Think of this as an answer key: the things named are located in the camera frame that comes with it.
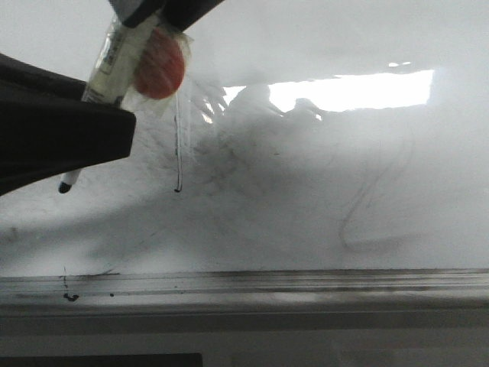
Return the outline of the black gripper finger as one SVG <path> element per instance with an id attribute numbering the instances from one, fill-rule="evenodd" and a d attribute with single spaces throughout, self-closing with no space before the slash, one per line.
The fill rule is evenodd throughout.
<path id="1" fill-rule="evenodd" d="M 179 31 L 185 31 L 223 0 L 108 0 L 118 20 L 128 28 L 136 28 L 158 13 Z"/>
<path id="2" fill-rule="evenodd" d="M 86 84 L 1 56 L 1 193 L 126 158 L 136 118 L 84 102 Z"/>

